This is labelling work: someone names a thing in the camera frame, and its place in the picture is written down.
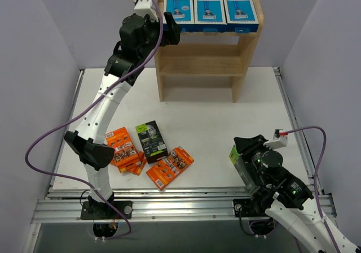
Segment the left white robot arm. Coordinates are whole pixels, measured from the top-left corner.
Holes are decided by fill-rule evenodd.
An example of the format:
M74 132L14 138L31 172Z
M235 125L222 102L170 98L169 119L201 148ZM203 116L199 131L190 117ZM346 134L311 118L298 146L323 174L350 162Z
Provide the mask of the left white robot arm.
M82 219L111 219L116 215L108 172L115 150L104 143L105 133L122 98L144 70L147 57L153 57L159 46L179 43L181 27L171 12L165 12L164 19L164 30L148 15L132 14L123 20L120 41L107 61L95 106L74 131L65 134L65 142L83 163L92 186Z

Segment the white Harry's razor blister pack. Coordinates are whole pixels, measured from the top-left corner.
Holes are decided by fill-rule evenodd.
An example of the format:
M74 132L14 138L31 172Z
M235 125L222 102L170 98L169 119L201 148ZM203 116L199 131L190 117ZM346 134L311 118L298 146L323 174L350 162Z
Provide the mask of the white Harry's razor blister pack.
M164 0L163 12L171 13L174 21L181 27L182 32L193 32L195 30L193 0Z

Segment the black green Gillette box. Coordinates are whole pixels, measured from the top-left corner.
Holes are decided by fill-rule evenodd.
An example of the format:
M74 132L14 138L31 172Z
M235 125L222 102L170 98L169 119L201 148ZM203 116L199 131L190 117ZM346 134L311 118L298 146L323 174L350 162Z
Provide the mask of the black green Gillette box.
M229 158L231 163L237 170L239 176L243 180L243 183L245 184L248 192L251 194L255 193L258 190L259 186L257 185L256 178L252 173L252 165L248 162L245 162L241 158L241 155L237 152L235 145L233 145L231 149Z
M168 155L168 149L155 120L135 127L148 164L155 163Z

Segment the blue Harry's razor box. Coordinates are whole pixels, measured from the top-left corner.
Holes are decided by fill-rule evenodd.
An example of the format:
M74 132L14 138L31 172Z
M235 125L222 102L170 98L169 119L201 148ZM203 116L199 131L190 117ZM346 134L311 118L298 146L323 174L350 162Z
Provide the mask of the blue Harry's razor box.
M223 0L193 0L195 32L226 31L226 15Z
M226 32L255 33L259 27L253 0L223 0Z

